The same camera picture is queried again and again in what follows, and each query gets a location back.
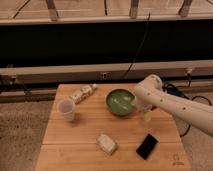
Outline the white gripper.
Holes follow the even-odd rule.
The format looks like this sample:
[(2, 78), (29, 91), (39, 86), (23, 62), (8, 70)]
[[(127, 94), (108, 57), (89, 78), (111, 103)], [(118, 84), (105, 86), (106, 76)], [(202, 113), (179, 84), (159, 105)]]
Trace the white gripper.
[(144, 100), (141, 100), (137, 97), (134, 98), (134, 100), (131, 102), (131, 104), (137, 108), (140, 111), (145, 112), (143, 115), (143, 119), (146, 122), (149, 122), (152, 118), (152, 105), (150, 103), (145, 102)]

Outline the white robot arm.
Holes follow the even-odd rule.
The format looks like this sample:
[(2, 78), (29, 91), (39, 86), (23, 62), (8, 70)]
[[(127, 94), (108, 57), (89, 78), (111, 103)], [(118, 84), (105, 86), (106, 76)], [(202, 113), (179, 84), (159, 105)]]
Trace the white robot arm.
[(151, 74), (134, 87), (136, 105), (158, 107), (213, 137), (213, 106), (165, 93), (159, 76)]

